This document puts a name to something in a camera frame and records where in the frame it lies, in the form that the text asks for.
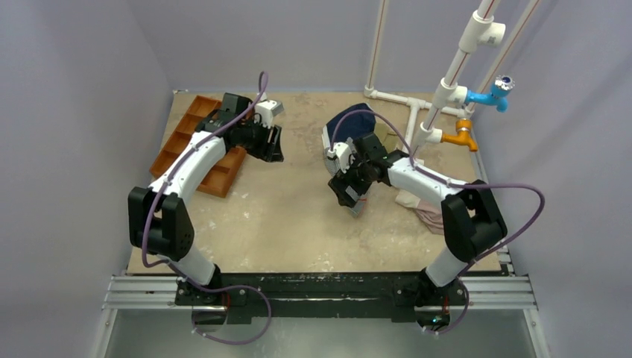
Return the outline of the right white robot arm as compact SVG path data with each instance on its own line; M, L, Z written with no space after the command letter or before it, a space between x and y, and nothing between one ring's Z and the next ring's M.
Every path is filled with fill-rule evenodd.
M496 200L485 182L452 180L411 161L401 150L387 151L375 134L352 144L337 142L325 157L335 170L329 188L341 206L353 208L373 183L402 189L440 210L445 247L422 272L420 297L435 304L448 284L478 256L508 234Z

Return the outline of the navy blue underwear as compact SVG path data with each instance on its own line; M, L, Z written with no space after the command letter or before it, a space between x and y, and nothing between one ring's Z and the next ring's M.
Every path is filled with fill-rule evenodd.
M373 111L368 103L354 104L347 109L341 111L334 118L330 119L323 127L322 141L325 151L327 151L331 145L332 136L335 131L336 125L340 122L342 117L348 112L354 110L369 110ZM346 142L350 139L357 139L368 133L374 132L376 126L375 116L369 113L355 113L347 117L344 123L340 126L337 134L335 135L334 142Z

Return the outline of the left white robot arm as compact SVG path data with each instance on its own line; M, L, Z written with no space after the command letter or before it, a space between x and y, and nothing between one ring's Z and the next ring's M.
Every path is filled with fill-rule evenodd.
M127 197L130 243L141 250L144 265L172 267L194 283L193 295L202 304L220 300L221 271L195 247L186 205L212 167L233 148L281 163L282 128L273 120L283 110L281 101L268 99L263 92L255 99L224 94L219 107L194 121L190 140L165 172L149 186L133 188Z

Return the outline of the grey striped underwear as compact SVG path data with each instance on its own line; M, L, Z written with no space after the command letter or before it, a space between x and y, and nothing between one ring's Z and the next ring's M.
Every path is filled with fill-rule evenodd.
M358 217L361 215L365 205L367 203L367 193L361 196L357 205L352 208L347 207L353 217Z

